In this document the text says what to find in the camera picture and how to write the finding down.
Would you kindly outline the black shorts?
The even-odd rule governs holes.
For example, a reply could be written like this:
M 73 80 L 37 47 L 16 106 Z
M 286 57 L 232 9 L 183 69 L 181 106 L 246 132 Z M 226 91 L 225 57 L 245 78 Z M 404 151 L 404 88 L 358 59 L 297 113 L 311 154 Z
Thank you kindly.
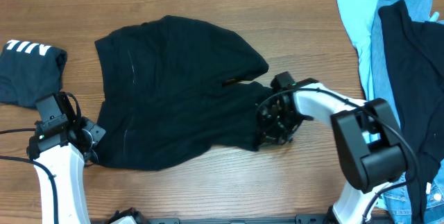
M 214 145 L 259 148 L 256 109 L 271 90 L 257 78 L 268 64 L 234 31 L 166 16 L 115 30 L 95 47 L 101 166 L 158 171 Z

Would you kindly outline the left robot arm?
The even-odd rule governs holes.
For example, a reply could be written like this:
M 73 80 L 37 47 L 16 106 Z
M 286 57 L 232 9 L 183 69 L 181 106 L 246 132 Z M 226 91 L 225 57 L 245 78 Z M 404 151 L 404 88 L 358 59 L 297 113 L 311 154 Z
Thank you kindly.
M 40 184 L 43 223 L 91 223 L 83 171 L 94 156 L 92 148 L 105 131 L 83 117 L 80 128 L 64 119 L 35 123 L 28 156 Z

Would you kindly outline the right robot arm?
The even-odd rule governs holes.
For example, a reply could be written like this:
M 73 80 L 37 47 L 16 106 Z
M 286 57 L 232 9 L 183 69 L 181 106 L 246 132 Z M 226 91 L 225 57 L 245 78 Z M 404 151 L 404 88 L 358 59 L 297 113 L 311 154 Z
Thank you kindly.
M 401 187 L 398 179 L 415 168 L 414 157 L 384 99 L 365 101 L 334 92 L 288 73 L 272 80 L 272 95 L 257 106 L 260 143 L 289 143 L 305 121 L 330 127 L 346 183 L 324 214 L 299 214 L 296 223 L 383 223 L 371 212 L 383 193 Z

